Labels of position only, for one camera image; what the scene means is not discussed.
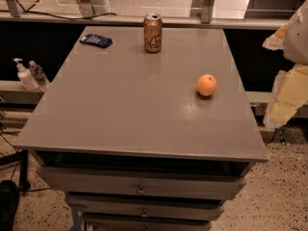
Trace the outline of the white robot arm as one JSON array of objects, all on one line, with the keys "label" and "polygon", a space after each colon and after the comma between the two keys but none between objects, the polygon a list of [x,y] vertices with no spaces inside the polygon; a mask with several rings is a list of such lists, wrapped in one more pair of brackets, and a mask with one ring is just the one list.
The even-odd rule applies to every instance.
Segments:
[{"label": "white robot arm", "polygon": [[280,67],[271,89],[264,124],[278,129],[308,101],[308,0],[290,20],[263,42],[268,50],[281,50],[289,67]]}]

